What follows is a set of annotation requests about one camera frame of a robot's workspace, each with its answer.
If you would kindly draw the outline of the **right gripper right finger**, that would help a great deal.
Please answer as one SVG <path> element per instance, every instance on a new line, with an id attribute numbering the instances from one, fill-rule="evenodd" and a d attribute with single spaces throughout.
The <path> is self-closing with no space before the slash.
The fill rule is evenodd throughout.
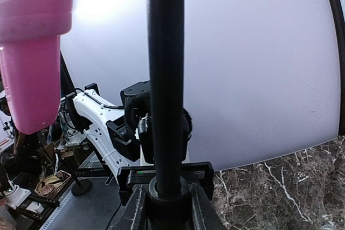
<path id="1" fill-rule="evenodd" d="M 226 229 L 201 186 L 193 183 L 190 186 L 194 229 Z"/>

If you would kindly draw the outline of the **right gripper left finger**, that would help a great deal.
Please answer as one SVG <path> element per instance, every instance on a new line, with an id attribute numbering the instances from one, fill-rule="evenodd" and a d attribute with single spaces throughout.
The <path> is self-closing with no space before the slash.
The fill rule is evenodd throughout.
<path id="1" fill-rule="evenodd" d="M 136 185 L 127 205 L 118 219 L 111 221 L 107 229 L 147 229 L 146 190 Z"/>

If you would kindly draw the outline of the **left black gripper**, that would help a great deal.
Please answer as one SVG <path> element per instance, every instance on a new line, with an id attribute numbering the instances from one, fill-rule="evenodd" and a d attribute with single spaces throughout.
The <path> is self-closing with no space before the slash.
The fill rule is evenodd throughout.
<path id="1" fill-rule="evenodd" d="M 121 167 L 118 173 L 119 197 L 125 206 L 133 193 L 133 186 L 148 185 L 156 176 L 154 166 Z M 181 176 L 188 183 L 199 184 L 209 200 L 214 192 L 214 169 L 210 162 L 186 163 L 181 165 Z"/>

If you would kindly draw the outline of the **black round-base mic stand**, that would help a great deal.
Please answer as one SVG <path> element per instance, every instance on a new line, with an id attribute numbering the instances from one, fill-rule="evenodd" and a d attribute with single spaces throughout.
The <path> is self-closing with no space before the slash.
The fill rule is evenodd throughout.
<path id="1" fill-rule="evenodd" d="M 181 179 L 184 0 L 148 0 L 150 102 L 156 177 L 153 229 L 183 229 L 189 191 Z"/>

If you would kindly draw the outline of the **pink microphone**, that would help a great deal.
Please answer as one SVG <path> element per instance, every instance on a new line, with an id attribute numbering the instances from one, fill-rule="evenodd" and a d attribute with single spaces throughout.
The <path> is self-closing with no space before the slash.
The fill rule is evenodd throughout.
<path id="1" fill-rule="evenodd" d="M 33 134 L 57 118 L 60 37 L 73 0 L 1 0 L 1 76 L 16 128 Z"/>

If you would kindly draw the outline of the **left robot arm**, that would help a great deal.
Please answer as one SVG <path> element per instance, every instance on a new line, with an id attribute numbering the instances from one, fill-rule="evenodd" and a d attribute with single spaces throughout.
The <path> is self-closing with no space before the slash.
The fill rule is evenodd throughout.
<path id="1" fill-rule="evenodd" d="M 71 90 L 61 106 L 70 118 L 68 126 L 88 139 L 100 162 L 116 177 L 125 205 L 134 185 L 149 184 L 155 177 L 150 82 L 123 89 L 120 98 L 122 105 L 112 104 L 92 83 Z"/>

